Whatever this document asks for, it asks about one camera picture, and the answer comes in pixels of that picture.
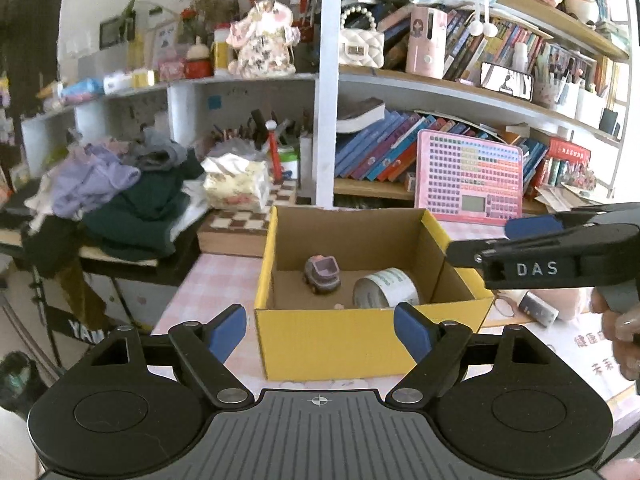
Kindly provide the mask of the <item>person right hand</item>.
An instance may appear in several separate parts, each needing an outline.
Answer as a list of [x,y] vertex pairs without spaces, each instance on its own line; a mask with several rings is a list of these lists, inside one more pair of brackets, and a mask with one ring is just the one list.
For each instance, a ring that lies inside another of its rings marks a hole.
[[600,292],[593,289],[590,309],[601,315],[602,333],[612,342],[613,356],[620,366],[620,374],[627,380],[638,380],[640,352],[634,337],[639,335],[639,306],[626,313],[614,312]]

